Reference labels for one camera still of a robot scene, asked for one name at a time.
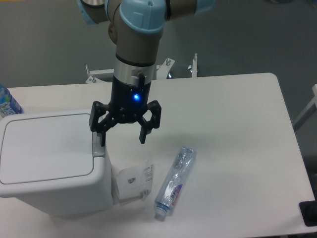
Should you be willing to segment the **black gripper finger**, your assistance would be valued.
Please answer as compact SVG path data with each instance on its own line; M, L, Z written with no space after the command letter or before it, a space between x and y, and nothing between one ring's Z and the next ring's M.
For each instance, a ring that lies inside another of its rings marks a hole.
M150 120L146 120L144 118L144 114L150 111L151 118ZM137 119L137 122L141 126L139 140L141 144L144 144L146 141L146 137L148 134L152 132L152 129L158 129L160 127L160 119L161 119L161 105L157 100L153 100L145 105L145 107L141 110L141 116Z
M117 124L117 115L112 105L94 101L92 104L89 127L91 132L96 132L100 139L100 145L105 147L106 132Z

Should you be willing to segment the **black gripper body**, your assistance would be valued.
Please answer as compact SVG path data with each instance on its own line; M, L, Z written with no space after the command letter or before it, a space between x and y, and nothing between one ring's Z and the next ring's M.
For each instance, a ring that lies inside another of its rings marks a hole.
M150 83L145 76L137 76L137 84L131 85L113 78L107 118L118 123L135 123L146 112Z

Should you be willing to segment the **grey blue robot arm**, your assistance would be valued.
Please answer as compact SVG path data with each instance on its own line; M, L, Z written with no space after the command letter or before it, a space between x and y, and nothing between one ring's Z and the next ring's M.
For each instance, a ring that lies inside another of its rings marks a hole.
M89 127L106 144L106 132L117 124L139 123L139 139L160 126L161 106L149 101L159 42L167 21L210 10L212 0L80 0L88 24L109 22L116 59L108 104L92 104Z

